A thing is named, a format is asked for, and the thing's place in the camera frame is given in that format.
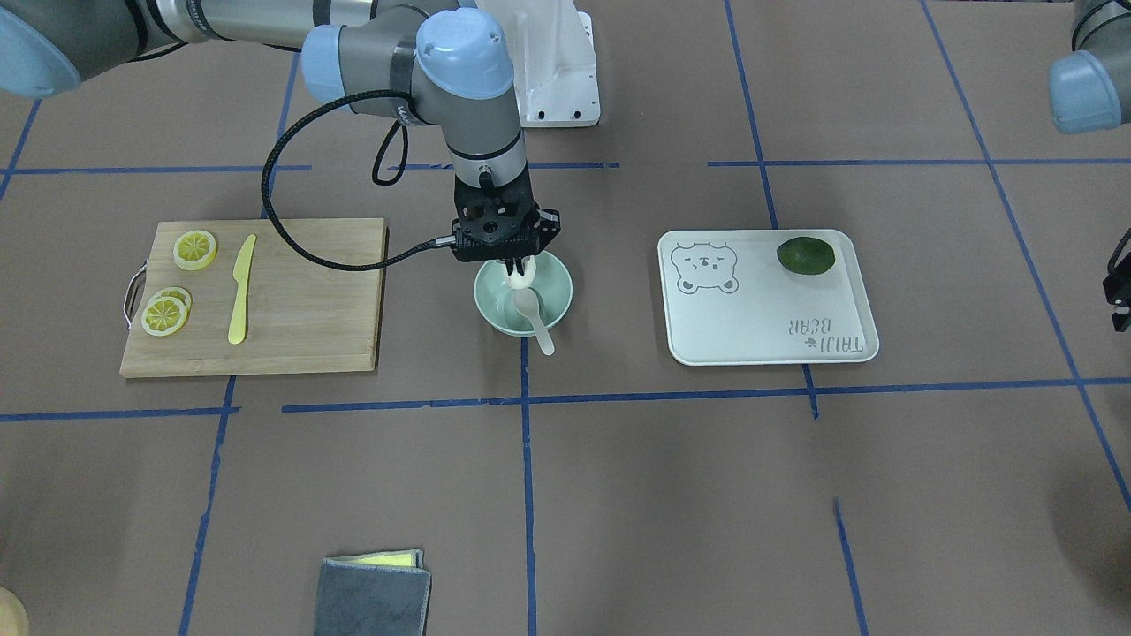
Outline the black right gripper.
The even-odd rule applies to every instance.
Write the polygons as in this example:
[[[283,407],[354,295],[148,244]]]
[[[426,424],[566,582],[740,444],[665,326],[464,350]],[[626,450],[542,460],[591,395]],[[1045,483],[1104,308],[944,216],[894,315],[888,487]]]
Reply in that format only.
[[[561,232],[560,213],[543,208],[532,189],[530,169],[508,184],[466,184],[455,180],[452,222],[457,261],[506,261],[506,276],[520,274],[525,258],[525,276],[535,276],[536,257]]]

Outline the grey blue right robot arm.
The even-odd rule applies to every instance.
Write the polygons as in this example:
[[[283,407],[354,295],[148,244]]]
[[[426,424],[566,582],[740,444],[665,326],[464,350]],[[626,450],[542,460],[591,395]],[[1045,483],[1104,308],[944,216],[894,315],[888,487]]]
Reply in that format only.
[[[120,65],[209,41],[295,49],[320,103],[282,134],[260,178],[265,214],[307,261],[310,253],[271,206],[270,181],[287,141],[335,110],[387,117],[391,134],[439,126],[455,170],[449,235],[409,253],[448,248],[457,261],[498,261],[529,276],[560,232],[532,194],[506,31],[473,1],[5,1],[3,91],[46,98]]]

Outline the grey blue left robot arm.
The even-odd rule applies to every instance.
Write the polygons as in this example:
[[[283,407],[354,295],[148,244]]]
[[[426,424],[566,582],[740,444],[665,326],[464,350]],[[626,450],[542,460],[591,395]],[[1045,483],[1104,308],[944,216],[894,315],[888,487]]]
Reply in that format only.
[[[1113,130],[1130,121],[1130,5],[1074,1],[1072,52],[1051,65],[1051,121],[1060,134]]]

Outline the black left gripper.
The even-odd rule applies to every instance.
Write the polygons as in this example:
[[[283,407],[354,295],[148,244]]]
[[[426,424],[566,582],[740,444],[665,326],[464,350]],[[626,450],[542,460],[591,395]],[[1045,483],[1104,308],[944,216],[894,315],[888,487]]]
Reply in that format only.
[[[1130,325],[1130,253],[1124,253],[1128,241],[1130,229],[1126,229],[1111,253],[1107,275],[1103,281],[1106,302],[1113,307],[1111,319],[1114,330],[1126,330]]]

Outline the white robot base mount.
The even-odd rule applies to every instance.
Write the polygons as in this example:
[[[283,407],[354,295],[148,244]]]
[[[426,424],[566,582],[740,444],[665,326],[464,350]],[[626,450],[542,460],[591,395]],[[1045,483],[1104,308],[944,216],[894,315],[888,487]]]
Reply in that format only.
[[[581,128],[602,117],[594,23],[573,1],[521,1],[513,88],[525,129]]]

